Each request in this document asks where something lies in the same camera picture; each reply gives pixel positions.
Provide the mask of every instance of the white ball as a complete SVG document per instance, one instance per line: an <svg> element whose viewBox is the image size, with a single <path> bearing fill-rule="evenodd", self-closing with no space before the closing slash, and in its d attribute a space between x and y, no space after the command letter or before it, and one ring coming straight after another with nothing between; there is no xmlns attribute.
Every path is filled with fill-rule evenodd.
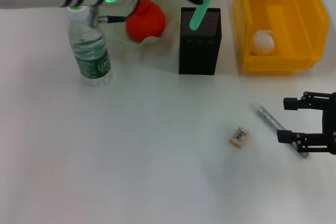
<svg viewBox="0 0 336 224"><path fill-rule="evenodd" d="M275 48L272 31L259 30L253 37L252 51L257 55L269 55Z"/></svg>

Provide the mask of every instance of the barcode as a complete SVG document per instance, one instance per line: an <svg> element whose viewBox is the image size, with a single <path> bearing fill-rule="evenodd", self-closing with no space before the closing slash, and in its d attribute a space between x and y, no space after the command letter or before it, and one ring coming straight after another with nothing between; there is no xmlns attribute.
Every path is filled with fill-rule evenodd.
<svg viewBox="0 0 336 224"><path fill-rule="evenodd" d="M247 135L245 131L239 128L236 135L233 137L238 143L241 143L244 140L244 137Z"/></svg>

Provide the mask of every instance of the plastic water bottle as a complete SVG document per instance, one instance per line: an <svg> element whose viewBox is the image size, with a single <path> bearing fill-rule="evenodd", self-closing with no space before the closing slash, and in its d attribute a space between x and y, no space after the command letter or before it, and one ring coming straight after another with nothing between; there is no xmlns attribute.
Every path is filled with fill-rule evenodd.
<svg viewBox="0 0 336 224"><path fill-rule="evenodd" d="M68 8L69 40L84 81L91 86L111 80L111 63L102 30L88 26L88 7Z"/></svg>

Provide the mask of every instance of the metal rod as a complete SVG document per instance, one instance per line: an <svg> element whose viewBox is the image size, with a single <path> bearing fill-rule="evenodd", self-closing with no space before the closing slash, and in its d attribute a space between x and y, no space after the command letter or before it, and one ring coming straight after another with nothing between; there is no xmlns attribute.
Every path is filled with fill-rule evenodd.
<svg viewBox="0 0 336 224"><path fill-rule="evenodd" d="M278 120L276 120L263 106L260 106L257 109L257 114L258 116L261 117L261 119L267 123L269 126L272 127L273 130L275 130L275 132L277 132L278 130L286 130L285 127L283 127ZM297 151L297 146L296 143L291 143L289 144L290 146L292 146L296 151ZM302 152L299 153L303 158L307 158L309 156L309 153L307 152Z"/></svg>

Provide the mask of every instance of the cable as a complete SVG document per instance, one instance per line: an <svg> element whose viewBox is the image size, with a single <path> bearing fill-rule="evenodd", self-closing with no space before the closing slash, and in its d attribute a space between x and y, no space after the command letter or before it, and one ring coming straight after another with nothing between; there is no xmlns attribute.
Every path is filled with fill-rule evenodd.
<svg viewBox="0 0 336 224"><path fill-rule="evenodd" d="M107 19L107 23L121 23L121 22L125 22L127 19L129 19L130 17L132 17L134 15L134 13L137 12L137 10L140 7L140 0L138 0L138 3L136 4L135 9L126 17L123 16L106 16Z"/></svg>

